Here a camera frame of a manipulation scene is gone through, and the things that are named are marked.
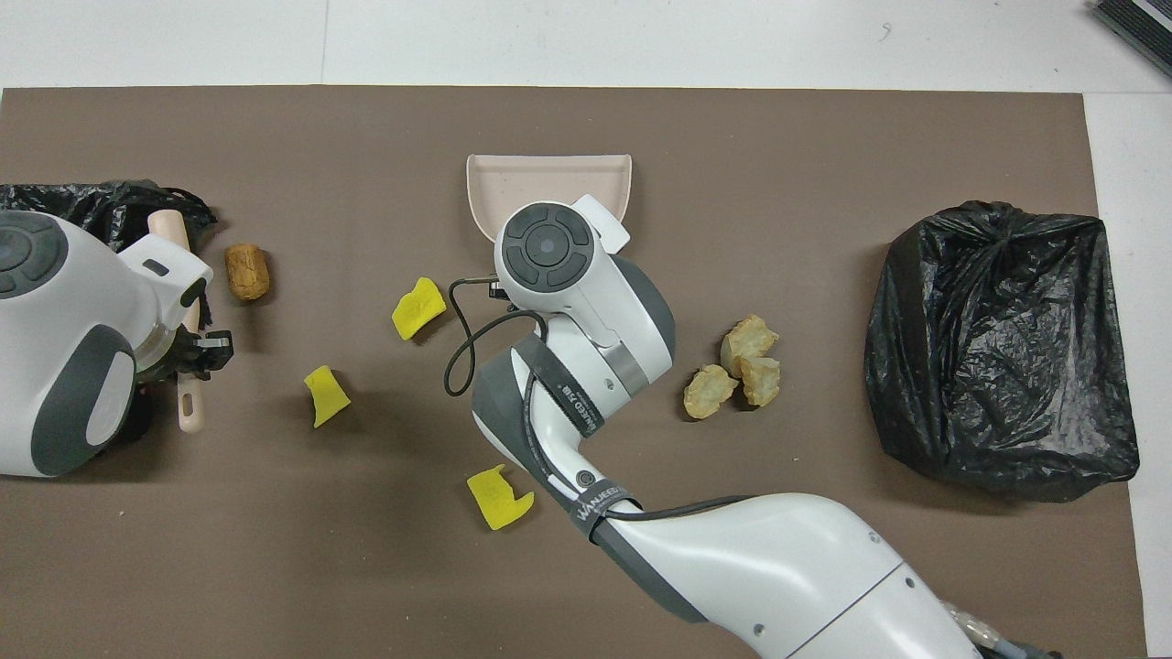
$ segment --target robotic arm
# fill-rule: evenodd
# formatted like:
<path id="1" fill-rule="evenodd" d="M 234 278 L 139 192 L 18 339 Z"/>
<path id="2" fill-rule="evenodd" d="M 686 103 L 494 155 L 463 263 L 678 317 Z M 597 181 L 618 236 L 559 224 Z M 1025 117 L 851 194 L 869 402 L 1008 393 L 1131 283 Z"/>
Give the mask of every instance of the robotic arm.
<path id="1" fill-rule="evenodd" d="M 581 440 L 675 352 L 663 298 L 613 256 L 626 242 L 615 227 L 584 197 L 530 204 L 500 231 L 500 287 L 546 319 L 544 340 L 531 334 L 478 371 L 472 415 L 484 436 L 668 611 L 713 621 L 762 657 L 980 658 L 920 577 L 845 507 L 777 494 L 645 512 L 581 456 Z"/>
<path id="2" fill-rule="evenodd" d="M 116 254 L 56 217 L 0 211 L 0 474 L 70 471 L 115 435 L 136 385 L 223 367 L 230 333 L 180 326 L 211 278 L 158 236 Z"/>

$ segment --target black trash bag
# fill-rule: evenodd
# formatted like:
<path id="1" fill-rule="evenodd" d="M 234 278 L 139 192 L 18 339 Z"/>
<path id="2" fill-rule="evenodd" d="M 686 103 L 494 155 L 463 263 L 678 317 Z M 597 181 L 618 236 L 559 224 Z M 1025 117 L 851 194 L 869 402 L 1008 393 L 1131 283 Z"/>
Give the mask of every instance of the black trash bag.
<path id="1" fill-rule="evenodd" d="M 884 451 L 926 476 L 1064 502 L 1139 468 L 1097 218 L 968 202 L 915 224 L 865 369 Z"/>
<path id="2" fill-rule="evenodd" d="M 161 188 L 154 181 L 0 185 L 0 209 L 60 217 L 84 229 L 115 252 L 150 233 L 146 217 L 157 210 L 183 213 L 192 252 L 197 252 L 203 232 L 218 222 L 199 197 L 178 188 Z M 205 294 L 199 295 L 199 328 L 203 330 L 212 322 Z"/>

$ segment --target white table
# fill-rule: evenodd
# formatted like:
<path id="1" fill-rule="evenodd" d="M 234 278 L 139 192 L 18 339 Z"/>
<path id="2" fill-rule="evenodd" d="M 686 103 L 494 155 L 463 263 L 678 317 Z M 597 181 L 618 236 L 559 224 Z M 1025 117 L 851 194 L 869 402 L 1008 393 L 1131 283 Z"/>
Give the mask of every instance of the white table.
<path id="1" fill-rule="evenodd" d="M 1084 94 L 1144 461 L 1147 647 L 1172 655 L 1172 79 L 1082 0 L 0 0 L 0 89 L 320 83 Z"/>

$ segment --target yellow sponge piece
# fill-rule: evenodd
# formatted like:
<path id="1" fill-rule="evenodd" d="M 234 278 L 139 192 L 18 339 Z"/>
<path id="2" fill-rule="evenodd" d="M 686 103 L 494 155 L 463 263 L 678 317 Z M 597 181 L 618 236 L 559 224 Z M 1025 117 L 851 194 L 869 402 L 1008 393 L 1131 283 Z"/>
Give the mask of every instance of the yellow sponge piece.
<path id="1" fill-rule="evenodd" d="M 390 319 L 395 321 L 395 330 L 398 330 L 398 335 L 406 341 L 447 308 L 448 305 L 443 303 L 443 295 L 440 294 L 436 283 L 427 277 L 420 277 L 415 288 L 400 298 Z"/>
<path id="2" fill-rule="evenodd" d="M 305 386 L 309 387 L 309 393 L 313 394 L 314 428 L 320 428 L 322 423 L 350 405 L 349 396 L 342 390 L 338 379 L 334 378 L 334 372 L 328 366 L 319 367 L 306 375 Z"/>
<path id="3" fill-rule="evenodd" d="M 513 500 L 512 487 L 500 475 L 504 468 L 504 464 L 497 464 L 468 480 L 468 489 L 472 490 L 472 496 L 481 507 L 481 515 L 484 515 L 484 521 L 493 531 L 520 519 L 533 507 L 533 492 Z"/>

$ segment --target brown mat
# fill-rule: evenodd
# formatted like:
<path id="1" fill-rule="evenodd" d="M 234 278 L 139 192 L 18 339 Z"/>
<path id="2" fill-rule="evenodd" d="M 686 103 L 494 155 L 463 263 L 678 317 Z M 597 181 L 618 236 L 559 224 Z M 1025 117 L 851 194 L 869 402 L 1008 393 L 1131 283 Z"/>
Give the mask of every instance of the brown mat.
<path id="1" fill-rule="evenodd" d="M 544 494 L 503 532 L 479 517 L 464 478 L 502 458 L 440 386 L 459 327 L 404 344 L 390 324 L 416 277 L 491 270 L 472 152 L 634 156 L 624 254 L 672 304 L 679 360 L 586 453 L 645 504 L 825 495 L 1010 638 L 1144 653 L 1126 485 L 1015 505 L 928 481 L 881 454 L 863 388 L 899 232 L 974 198 L 1096 212 L 1078 96 L 270 87 L 5 91 L 0 181 L 190 189 L 223 218 L 217 276 L 254 242 L 274 290 L 244 306 L 212 286 L 238 348 L 202 435 L 164 392 L 145 440 L 0 480 L 0 655 L 752 655 L 661 611 Z M 503 311 L 466 299 L 473 325 Z M 683 421 L 683 385 L 749 312 L 783 337 L 781 398 Z M 301 379 L 322 364 L 354 405 L 314 432 Z"/>

